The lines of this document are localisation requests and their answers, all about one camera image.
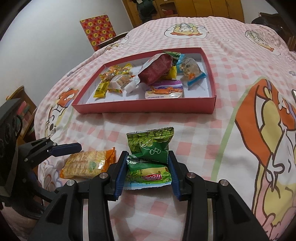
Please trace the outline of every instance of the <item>cable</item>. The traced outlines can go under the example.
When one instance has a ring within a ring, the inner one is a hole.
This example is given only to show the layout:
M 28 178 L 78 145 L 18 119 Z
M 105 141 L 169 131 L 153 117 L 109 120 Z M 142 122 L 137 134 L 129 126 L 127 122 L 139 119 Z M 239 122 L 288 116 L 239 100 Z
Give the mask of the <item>cable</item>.
M 17 115 L 17 118 L 20 120 L 20 129 L 17 133 L 17 138 L 18 138 L 20 136 L 21 131 L 22 131 L 22 118 L 19 115 Z

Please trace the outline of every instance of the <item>red patterned poster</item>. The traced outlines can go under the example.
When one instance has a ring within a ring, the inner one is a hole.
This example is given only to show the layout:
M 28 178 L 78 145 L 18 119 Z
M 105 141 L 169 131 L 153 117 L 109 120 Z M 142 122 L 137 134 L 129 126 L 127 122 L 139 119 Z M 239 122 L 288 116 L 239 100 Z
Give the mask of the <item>red patterned poster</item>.
M 99 44 L 116 36 L 108 15 L 87 18 L 80 21 L 94 51 L 100 47 Z

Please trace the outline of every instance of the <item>red pouch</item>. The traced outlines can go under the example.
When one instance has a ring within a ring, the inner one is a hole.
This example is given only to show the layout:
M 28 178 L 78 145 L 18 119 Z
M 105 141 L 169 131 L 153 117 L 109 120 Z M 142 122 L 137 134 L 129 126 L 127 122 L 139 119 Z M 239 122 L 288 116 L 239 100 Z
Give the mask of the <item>red pouch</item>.
M 167 53 L 154 55 L 140 69 L 138 74 L 140 82 L 147 85 L 153 84 L 171 68 L 172 61 L 172 56 Z

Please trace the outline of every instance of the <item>bookshelf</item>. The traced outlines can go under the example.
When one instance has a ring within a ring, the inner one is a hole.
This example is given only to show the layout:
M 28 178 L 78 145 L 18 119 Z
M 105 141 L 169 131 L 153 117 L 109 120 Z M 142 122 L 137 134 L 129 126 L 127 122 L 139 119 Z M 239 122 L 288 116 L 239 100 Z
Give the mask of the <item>bookshelf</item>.
M 24 120 L 25 118 L 23 119 L 23 130 L 17 139 L 18 145 L 22 145 L 26 142 L 35 140 L 35 132 L 32 130 L 34 128 L 34 118 L 35 118 L 37 107 L 33 103 L 33 101 L 29 98 L 29 96 L 26 94 L 24 86 L 19 87 L 11 96 L 8 96 L 6 100 L 16 99 L 16 98 L 21 98 L 22 103 L 26 102 L 27 104 L 26 107 L 28 108 L 26 109 L 26 113 L 30 114 L 27 120 Z

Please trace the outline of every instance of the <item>red logo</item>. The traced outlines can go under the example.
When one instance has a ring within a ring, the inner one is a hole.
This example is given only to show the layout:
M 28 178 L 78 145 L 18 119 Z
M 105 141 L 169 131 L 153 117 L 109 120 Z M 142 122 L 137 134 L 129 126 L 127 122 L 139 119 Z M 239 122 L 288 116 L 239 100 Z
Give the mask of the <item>red logo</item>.
M 163 177 L 161 176 L 161 174 L 149 174 L 143 177 L 143 179 L 146 181 L 158 181 L 158 180 L 161 180 L 162 178 Z

